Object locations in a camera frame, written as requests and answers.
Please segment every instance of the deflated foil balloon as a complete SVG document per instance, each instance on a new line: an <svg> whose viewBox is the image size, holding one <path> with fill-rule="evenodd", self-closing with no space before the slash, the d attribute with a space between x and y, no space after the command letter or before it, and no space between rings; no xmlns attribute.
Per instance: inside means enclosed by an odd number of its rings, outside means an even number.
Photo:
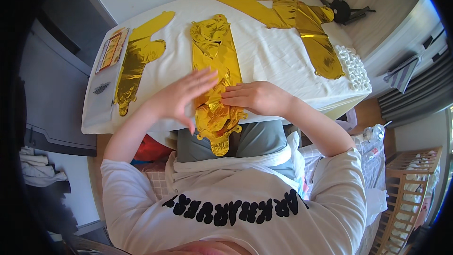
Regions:
<svg viewBox="0 0 453 255"><path fill-rule="evenodd" d="M272 9L258 0L218 0L260 21L268 28L295 27L309 54L315 74L327 79L345 76L340 61L321 24L333 20L333 11L325 6L308 6L298 0L272 0Z"/></svg>
<svg viewBox="0 0 453 255"><path fill-rule="evenodd" d="M223 105L220 93L226 87L241 83L241 71L230 25L222 14L210 20L192 22L193 68L202 70L211 66L218 71L219 82L209 92L195 99L195 122L199 140L211 141L211 150L216 156L224 156L230 147L229 136L241 132L240 119L247 118L243 108Z"/></svg>
<svg viewBox="0 0 453 255"><path fill-rule="evenodd" d="M120 116L125 116L129 103L137 100L135 94L146 64L161 57L165 51L165 41L150 41L151 36L170 23L174 14L174 12L164 11L156 18L132 30L115 93L115 104L120 105Z"/></svg>

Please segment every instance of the hand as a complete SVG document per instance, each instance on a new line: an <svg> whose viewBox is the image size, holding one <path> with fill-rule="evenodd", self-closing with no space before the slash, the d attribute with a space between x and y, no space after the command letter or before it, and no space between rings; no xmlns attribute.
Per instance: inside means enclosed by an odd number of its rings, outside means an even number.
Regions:
<svg viewBox="0 0 453 255"><path fill-rule="evenodd" d="M222 93L224 105L240 106L257 115L285 118L295 98L290 93L266 81L238 83Z"/></svg>
<svg viewBox="0 0 453 255"><path fill-rule="evenodd" d="M173 118L187 126L192 134L195 125L184 114L184 108L193 99L213 88L217 82L217 70L210 72L210 68L193 73L163 88L145 103L157 113L160 118Z"/></svg>

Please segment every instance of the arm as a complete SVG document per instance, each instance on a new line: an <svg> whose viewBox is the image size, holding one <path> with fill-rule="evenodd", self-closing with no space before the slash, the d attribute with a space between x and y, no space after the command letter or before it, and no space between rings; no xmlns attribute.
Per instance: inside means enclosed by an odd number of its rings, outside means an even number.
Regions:
<svg viewBox="0 0 453 255"><path fill-rule="evenodd" d="M223 104L241 106L258 115L285 118L299 127L326 157L355 147L349 134L335 121L272 83L256 81L226 90L222 93Z"/></svg>
<svg viewBox="0 0 453 255"><path fill-rule="evenodd" d="M365 229L365 182L354 141L338 124L302 100L265 81L228 87L225 105L242 106L258 115L281 116L299 127L327 158L314 172L309 213L328 244L352 254Z"/></svg>
<svg viewBox="0 0 453 255"><path fill-rule="evenodd" d="M160 118L174 118L188 126L194 124L184 115L191 100L212 88L216 72L193 72L153 95L131 115L112 136L105 149L102 173L102 201L110 238L116 247L128 250L127 239L141 215L157 198L150 181L129 162L137 152L148 129Z"/></svg>
<svg viewBox="0 0 453 255"><path fill-rule="evenodd" d="M173 118L195 132L195 125L184 115L184 107L217 83L217 71L207 68L195 71L162 89L130 116L113 134L104 158L112 161L130 162L150 127L161 118Z"/></svg>

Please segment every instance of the gray pants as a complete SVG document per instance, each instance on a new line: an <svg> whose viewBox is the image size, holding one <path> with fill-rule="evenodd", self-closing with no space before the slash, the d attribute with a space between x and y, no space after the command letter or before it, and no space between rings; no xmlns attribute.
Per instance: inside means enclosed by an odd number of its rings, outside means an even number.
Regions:
<svg viewBox="0 0 453 255"><path fill-rule="evenodd" d="M241 124L241 126L239 146L235 156L232 157L264 156L278 152L286 147L285 132L280 120L247 123ZM191 135L188 129L178 130L179 162L196 162L220 158L212 153L209 140L206 138L198 140L197 134L197 130L195 130L194 135ZM291 161L270 168L294 180L294 170Z"/></svg>

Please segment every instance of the white tablecloth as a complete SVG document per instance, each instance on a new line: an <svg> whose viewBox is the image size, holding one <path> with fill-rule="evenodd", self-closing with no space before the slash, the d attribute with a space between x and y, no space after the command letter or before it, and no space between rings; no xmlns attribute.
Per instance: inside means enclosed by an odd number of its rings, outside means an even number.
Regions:
<svg viewBox="0 0 453 255"><path fill-rule="evenodd" d="M322 5L320 0L300 1L308 5ZM262 3L268 7L272 6L271 1ZM176 14L166 27L151 37L151 40L163 39L166 41L167 48L159 59L146 65L137 91L137 100L129 104L126 116L121 117L118 105L114 105L110 121L88 127L82 125L82 133L114 133L146 99L189 74L192 71L192 39L189 33L191 22L210 19L215 14L224 14L231 23L231 32L244 83L272 82L333 119L344 114L371 93L371 91L352 90L346 77L328 80L316 76L296 29L267 29L264 24L247 14L216 0L178 0L164 4L116 26L106 33L105 40L110 38L114 31L122 27L137 28L163 11L175 11ZM353 47L351 39L340 25L331 22L322 26L333 46ZM99 61L103 45L104 42L99 48L94 65L97 65ZM96 67L93 68L88 82L82 121L86 116L88 90L95 70ZM248 114L248 119L241 120L240 123L278 119L275 116ZM186 108L186 115L193 116L193 120L195 120L192 105ZM160 120L149 131L169 131L182 128L184 126L174 120Z"/></svg>

